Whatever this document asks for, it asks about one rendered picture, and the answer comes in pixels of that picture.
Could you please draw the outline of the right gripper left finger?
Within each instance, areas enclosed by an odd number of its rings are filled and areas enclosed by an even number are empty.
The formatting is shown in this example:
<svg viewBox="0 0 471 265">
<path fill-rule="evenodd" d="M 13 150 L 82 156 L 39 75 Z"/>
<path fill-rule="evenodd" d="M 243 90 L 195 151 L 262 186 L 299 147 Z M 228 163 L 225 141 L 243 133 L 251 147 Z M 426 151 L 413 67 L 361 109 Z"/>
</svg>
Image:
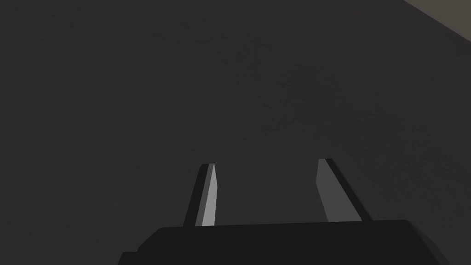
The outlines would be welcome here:
<svg viewBox="0 0 471 265">
<path fill-rule="evenodd" d="M 217 191 L 215 164 L 202 164 L 190 197 L 184 227 L 215 225 Z"/>
</svg>

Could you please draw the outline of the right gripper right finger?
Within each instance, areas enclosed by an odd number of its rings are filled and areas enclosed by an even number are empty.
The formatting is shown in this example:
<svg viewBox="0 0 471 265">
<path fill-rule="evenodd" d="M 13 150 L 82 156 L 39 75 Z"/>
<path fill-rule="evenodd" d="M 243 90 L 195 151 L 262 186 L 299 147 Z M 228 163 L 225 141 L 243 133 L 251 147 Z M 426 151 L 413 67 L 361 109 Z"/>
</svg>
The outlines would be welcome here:
<svg viewBox="0 0 471 265">
<path fill-rule="evenodd" d="M 316 186 L 329 222 L 372 220 L 333 159 L 318 160 Z"/>
</svg>

